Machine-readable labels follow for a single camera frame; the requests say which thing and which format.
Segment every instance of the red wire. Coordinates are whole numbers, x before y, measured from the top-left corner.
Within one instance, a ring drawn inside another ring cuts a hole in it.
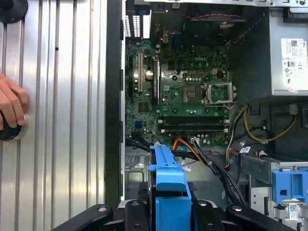
[[[186,16],[186,15],[182,15],[185,18],[209,18],[209,17],[213,17],[213,16],[223,16],[223,17],[230,17],[230,18],[242,18],[239,15],[236,14],[222,14],[222,13],[213,13],[213,14],[205,14],[205,15],[201,15],[201,16],[196,16],[196,17],[190,17],[190,16]]]

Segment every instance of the pcie slot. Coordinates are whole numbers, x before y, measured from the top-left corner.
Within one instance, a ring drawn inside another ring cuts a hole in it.
[[[160,64],[159,60],[154,60],[153,68],[153,105],[159,105],[160,98]]]
[[[225,124],[228,119],[223,116],[160,116],[158,123],[165,123],[170,125],[180,124]]]
[[[133,97],[133,57],[128,58],[128,95]]]
[[[199,132],[224,132],[225,126],[223,125],[163,125],[161,128],[161,132],[193,132],[193,133],[199,133]]]
[[[143,92],[143,53],[138,54],[138,92]]]

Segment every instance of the dell logo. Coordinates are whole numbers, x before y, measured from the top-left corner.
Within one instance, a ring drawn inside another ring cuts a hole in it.
[[[206,61],[205,57],[195,57],[194,58],[195,61]]]

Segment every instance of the black knob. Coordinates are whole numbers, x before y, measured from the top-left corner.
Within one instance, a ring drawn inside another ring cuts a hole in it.
[[[9,126],[8,122],[6,121],[4,115],[1,113],[2,120],[3,120],[3,129],[0,131],[0,141],[11,141],[11,140],[18,140],[21,138],[21,135],[24,134],[23,131],[26,131],[27,122],[25,119],[25,125],[12,128]]]
[[[19,22],[28,11],[27,0],[0,0],[0,22]]]

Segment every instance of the white connector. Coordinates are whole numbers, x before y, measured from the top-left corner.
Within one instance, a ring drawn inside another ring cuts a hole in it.
[[[197,143],[200,143],[200,138],[197,138],[197,137],[191,138],[191,143],[193,143],[194,141],[197,141]]]

